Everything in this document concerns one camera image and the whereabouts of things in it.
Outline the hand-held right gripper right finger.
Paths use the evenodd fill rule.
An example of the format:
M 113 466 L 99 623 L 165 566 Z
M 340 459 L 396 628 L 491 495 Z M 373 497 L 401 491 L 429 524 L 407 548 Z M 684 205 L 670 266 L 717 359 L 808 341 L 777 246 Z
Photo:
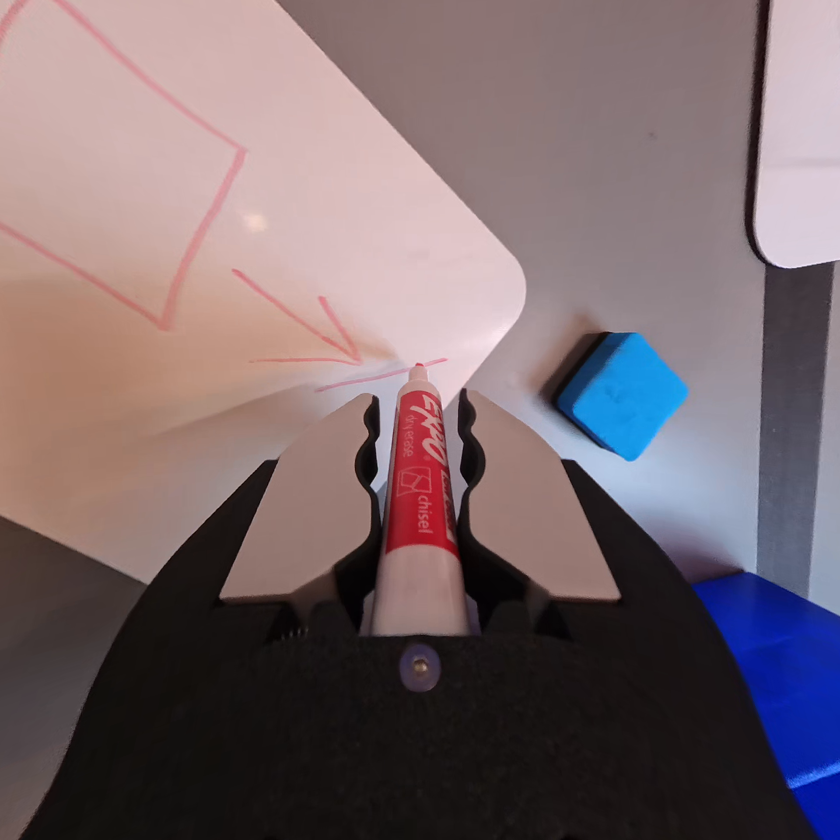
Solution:
M 477 391 L 458 399 L 457 519 L 465 587 L 486 626 L 501 603 L 618 603 L 622 596 L 562 458 Z

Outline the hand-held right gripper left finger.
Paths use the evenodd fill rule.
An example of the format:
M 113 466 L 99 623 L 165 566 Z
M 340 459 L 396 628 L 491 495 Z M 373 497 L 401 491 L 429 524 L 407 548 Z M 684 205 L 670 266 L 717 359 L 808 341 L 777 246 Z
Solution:
M 382 541 L 379 399 L 364 393 L 279 456 L 221 590 L 226 604 L 287 601 L 300 619 L 337 600 L 361 619 Z

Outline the red dry-erase marker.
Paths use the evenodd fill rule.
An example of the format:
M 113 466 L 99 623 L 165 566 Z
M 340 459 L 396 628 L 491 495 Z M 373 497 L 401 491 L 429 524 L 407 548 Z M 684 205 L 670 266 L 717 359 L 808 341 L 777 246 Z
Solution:
M 427 367 L 397 394 L 371 635 L 470 632 L 444 408 Z

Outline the blue whiteboard eraser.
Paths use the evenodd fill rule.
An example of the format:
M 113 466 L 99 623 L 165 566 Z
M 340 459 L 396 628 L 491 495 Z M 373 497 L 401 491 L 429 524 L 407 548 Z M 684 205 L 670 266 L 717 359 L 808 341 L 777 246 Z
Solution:
M 592 442 L 633 462 L 689 393 L 641 333 L 603 332 L 562 379 L 551 404 Z

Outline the white whiteboard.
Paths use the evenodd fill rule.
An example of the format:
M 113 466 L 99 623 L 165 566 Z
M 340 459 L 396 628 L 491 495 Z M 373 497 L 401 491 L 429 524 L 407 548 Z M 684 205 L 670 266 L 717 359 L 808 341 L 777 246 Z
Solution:
M 2 2 L 2 516 L 142 581 L 263 460 L 520 315 L 513 254 L 275 2 Z

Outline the blue plastic bin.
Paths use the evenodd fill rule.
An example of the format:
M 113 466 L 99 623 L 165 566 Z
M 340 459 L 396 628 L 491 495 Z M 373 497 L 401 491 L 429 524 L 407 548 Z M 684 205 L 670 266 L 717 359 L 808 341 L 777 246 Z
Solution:
M 694 584 L 740 666 L 788 786 L 839 838 L 839 617 L 756 574 Z

